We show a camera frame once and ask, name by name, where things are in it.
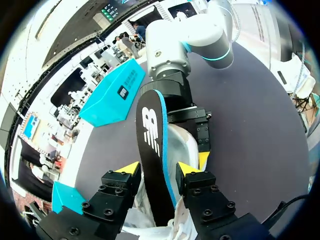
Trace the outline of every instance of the new balance logo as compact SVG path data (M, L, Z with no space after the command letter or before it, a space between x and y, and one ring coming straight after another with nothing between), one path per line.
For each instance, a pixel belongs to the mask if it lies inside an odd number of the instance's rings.
M142 108L142 122L143 126L147 129L144 133L144 141L152 147L152 149L160 157L159 144L156 142L158 138L158 125L156 112L153 109L146 107Z

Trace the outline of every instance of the teal display stand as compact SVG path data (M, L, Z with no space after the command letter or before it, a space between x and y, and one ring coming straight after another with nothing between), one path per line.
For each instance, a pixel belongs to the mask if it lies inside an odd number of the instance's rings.
M110 72L97 86L79 117L94 127L126 120L145 77L145 71L131 59Z
M62 206L65 206L72 211L83 214L81 204L86 200L73 187L64 185L55 181L52 190L52 211L60 213Z

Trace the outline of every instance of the table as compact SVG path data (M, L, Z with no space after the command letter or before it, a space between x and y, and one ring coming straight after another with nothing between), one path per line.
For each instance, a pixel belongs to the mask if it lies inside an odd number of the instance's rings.
M233 52L234 62L226 70L213 69L190 53L188 80L193 102L212 112L207 170L236 203L238 217L250 212L263 221L281 201L307 192L307 140L293 103L273 74L239 44L233 44ZM146 62L141 66L147 69ZM148 81L145 77L142 84ZM139 160L137 101L126 121L93 129L75 182L84 198L98 190L107 170ZM289 207L272 233L282 229L297 205ZM117 239L132 236L120 234Z

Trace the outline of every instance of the screw head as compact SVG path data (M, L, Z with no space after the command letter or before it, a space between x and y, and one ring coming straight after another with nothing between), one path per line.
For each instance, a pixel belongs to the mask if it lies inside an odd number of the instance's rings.
M121 188L117 188L115 190L115 194L117 194L117 195L121 194L122 192L123 192L123 190Z
M204 217L210 217L212 215L212 211L210 209L206 209L203 211L202 215Z
M86 209L86 208L90 207L90 203L87 202L87 201L84 201L83 203L81 203L81 206L82 206L84 209Z
M195 189L194 191L193 191L193 195L194 196L198 196L198 195L200 195L201 194L201 190L199 189L199 188L197 188L197 189Z
M231 237L229 235L222 235L219 240L231 240Z
M99 186L99 190L105 190L106 188L107 188L106 185L101 185L101 186Z
M227 206L228 208L230 208L230 209L233 209L233 208L236 206L236 204L235 204L234 201L230 201L230 202L227 203L226 206Z
M106 216L106 217L110 217L114 214L114 211L110 208L106 208L104 211L103 211L103 214Z
M210 190L211 192L215 193L219 191L219 187L217 185L211 185Z
M79 235L80 231L79 231L79 228L77 227L71 227L70 230L69 230L69 234L71 236L77 236Z

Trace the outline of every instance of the trade show hall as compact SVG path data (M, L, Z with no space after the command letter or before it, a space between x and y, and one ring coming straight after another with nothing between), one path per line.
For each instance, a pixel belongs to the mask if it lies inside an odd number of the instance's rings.
M89 239L204 239L224 201L277 236L313 186L319 67L272 2L44 0L10 46L0 171L41 238L68 216Z

